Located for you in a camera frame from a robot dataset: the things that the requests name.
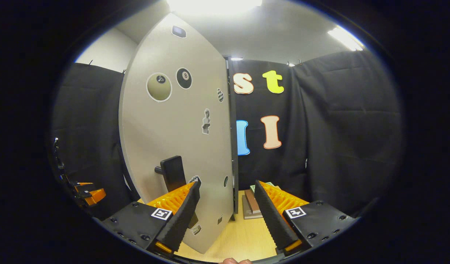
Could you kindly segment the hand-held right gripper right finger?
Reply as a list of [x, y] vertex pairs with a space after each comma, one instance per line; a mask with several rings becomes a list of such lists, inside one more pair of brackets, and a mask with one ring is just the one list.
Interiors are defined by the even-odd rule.
[[259, 180], [254, 196], [277, 252], [286, 256], [319, 247], [357, 221], [327, 202], [307, 202]]

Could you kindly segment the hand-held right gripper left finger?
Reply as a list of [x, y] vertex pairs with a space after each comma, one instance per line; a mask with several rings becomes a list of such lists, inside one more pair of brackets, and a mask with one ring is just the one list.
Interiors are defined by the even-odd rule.
[[127, 243], [171, 257], [195, 213], [200, 187], [199, 181], [193, 181], [147, 204], [132, 202], [100, 223]]

